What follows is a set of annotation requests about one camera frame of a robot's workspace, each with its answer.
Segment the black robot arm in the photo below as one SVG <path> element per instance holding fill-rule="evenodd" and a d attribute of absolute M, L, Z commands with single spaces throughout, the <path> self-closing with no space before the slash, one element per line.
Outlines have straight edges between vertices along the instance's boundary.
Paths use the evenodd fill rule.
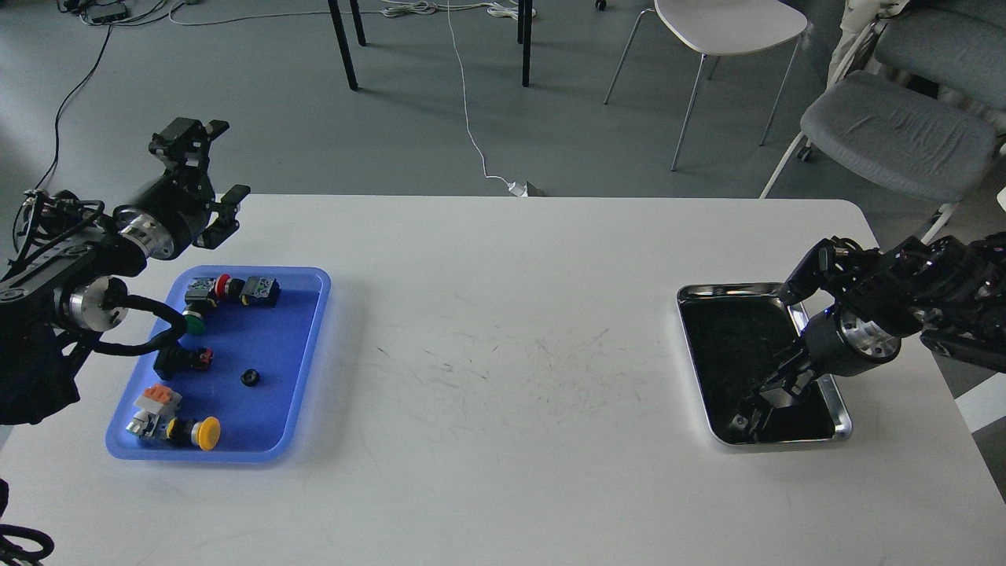
<path fill-rule="evenodd" d="M 802 403 L 825 374 L 855 376 L 890 362 L 900 340 L 918 333 L 935 354 L 1006 372 L 1006 231 L 967 245 L 908 237 L 885 252 L 822 239 L 777 295 L 793 306 L 818 291 L 834 305 L 740 401 L 731 423 L 738 436 L 757 438 L 774 410 Z"/>
<path fill-rule="evenodd" d="M 0 279 L 0 424 L 38 423 L 78 401 L 73 379 L 92 352 L 140 356 L 184 335 L 178 313 L 130 296 L 119 276 L 189 244 L 215 247 L 237 229 L 248 187 L 235 185 L 217 202 L 207 173 L 210 144 L 226 129 L 176 118 L 154 134 L 149 150 L 164 172 L 111 215 L 103 202 L 69 192 L 28 193 L 15 224 L 21 246 Z M 102 342 L 130 309 L 171 329 L 143 345 Z"/>

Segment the chair seat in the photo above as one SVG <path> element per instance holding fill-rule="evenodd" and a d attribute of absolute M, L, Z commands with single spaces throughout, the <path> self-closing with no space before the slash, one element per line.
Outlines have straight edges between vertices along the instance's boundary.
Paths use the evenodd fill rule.
<path fill-rule="evenodd" d="M 655 0 L 660 19 L 695 51 L 742 55 L 799 35 L 807 18 L 779 0 Z"/>
<path fill-rule="evenodd" d="M 955 107 L 856 71 L 800 120 L 821 151 L 885 188 L 960 202 L 985 176 L 995 130 Z"/>

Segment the white chair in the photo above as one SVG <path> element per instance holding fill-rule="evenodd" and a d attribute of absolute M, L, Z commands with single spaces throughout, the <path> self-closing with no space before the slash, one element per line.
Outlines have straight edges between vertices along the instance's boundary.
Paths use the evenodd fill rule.
<path fill-rule="evenodd" d="M 769 114 L 769 123 L 766 124 L 762 140 L 759 142 L 759 145 L 764 145 L 766 136 L 769 135 L 769 128 L 776 117 L 776 108 L 783 95 L 783 87 L 790 76 L 793 61 L 797 57 L 797 50 L 800 47 L 799 37 L 807 27 L 807 18 L 799 11 L 780 3 L 778 0 L 655 0 L 653 8 L 643 10 L 636 18 L 636 25 L 629 35 L 629 42 L 622 53 L 622 59 L 619 60 L 615 78 L 612 79 L 612 85 L 608 87 L 608 95 L 605 96 L 605 104 L 608 104 L 612 97 L 615 82 L 622 72 L 622 66 L 625 64 L 626 55 L 629 54 L 629 47 L 632 46 L 632 40 L 636 36 L 636 30 L 639 29 L 639 22 L 643 18 L 643 14 L 653 11 L 656 11 L 664 24 L 685 45 L 702 55 L 699 59 L 698 72 L 695 74 L 695 86 L 692 88 L 688 110 L 685 112 L 684 124 L 681 126 L 681 136 L 678 138 L 678 146 L 674 150 L 674 160 L 671 162 L 672 171 L 677 169 L 678 156 L 681 153 L 681 145 L 685 139 L 685 131 L 688 129 L 692 108 L 695 106 L 695 97 L 698 95 L 702 67 L 705 65 L 706 59 L 710 56 L 716 57 L 709 72 L 711 77 L 721 56 L 763 51 L 797 37 L 797 44 L 793 48 L 790 64 L 786 67 L 786 74 L 783 76 L 783 83 L 779 86 L 776 103 Z"/>

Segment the plastic tray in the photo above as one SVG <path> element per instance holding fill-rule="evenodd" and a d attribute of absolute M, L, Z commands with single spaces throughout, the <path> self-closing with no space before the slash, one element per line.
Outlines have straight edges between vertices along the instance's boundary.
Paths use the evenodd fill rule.
<path fill-rule="evenodd" d="M 187 349 L 209 348 L 213 363 L 206 372 L 186 371 L 162 382 L 154 373 L 156 353 L 139 358 L 105 434 L 105 445 L 123 459 L 200 462 L 263 462 L 290 444 L 318 341 L 331 279 L 313 266 L 199 265 L 181 273 L 168 294 L 167 305 L 179 312 L 193 276 L 228 272 L 244 278 L 275 276 L 280 285 L 274 309 L 223 303 L 206 316 L 205 334 L 185 336 Z M 151 337 L 168 328 L 154 325 Z M 254 368 L 262 380 L 241 384 L 241 374 Z M 133 405 L 143 390 L 163 383 L 182 395 L 179 416 L 220 420 L 220 440 L 212 450 L 176 448 L 159 440 L 141 439 L 126 430 L 136 413 Z"/>

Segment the tabletop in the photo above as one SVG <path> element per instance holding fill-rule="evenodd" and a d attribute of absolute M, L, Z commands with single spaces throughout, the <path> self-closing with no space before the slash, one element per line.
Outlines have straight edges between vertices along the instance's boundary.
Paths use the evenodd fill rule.
<path fill-rule="evenodd" d="M 238 217 L 216 250 L 128 285 L 163 299 L 202 263 L 325 269 L 294 441 L 265 464 L 115 459 L 135 360 L 92 356 L 82 400 L 0 449 L 4 522 L 51 535 L 47 565 L 1006 556 L 1006 506 L 917 340 L 838 380 L 846 441 L 736 449 L 704 423 L 677 292 L 780 280 L 823 236 L 875 244 L 848 202 L 253 194 Z M 151 325 L 134 313 L 108 339 Z"/>

